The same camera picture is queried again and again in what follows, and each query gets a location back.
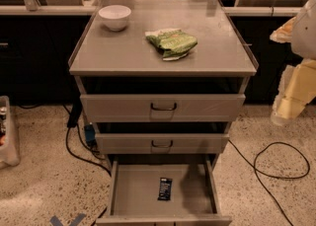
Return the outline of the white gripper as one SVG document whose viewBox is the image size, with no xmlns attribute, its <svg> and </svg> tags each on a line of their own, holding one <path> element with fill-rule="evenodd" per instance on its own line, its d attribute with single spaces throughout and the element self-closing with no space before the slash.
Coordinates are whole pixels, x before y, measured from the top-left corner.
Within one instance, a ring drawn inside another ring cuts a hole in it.
<svg viewBox="0 0 316 226">
<path fill-rule="evenodd" d="M 272 32 L 270 40 L 278 43 L 291 42 L 295 17 Z M 299 64 L 287 66 L 281 75 L 278 94 L 273 104 L 271 121 L 284 126 L 296 119 L 316 97 L 316 66 Z"/>
</svg>

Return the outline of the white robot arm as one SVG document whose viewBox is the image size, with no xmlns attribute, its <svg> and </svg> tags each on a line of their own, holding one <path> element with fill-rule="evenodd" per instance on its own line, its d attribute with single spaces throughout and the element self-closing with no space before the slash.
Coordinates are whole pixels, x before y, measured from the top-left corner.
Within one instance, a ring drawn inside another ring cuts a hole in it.
<svg viewBox="0 0 316 226">
<path fill-rule="evenodd" d="M 289 42 L 291 51 L 302 57 L 300 64 L 285 67 L 273 103 L 271 121 L 286 125 L 316 98 L 316 0 L 308 0 L 295 17 L 273 31 L 270 39 Z"/>
</svg>

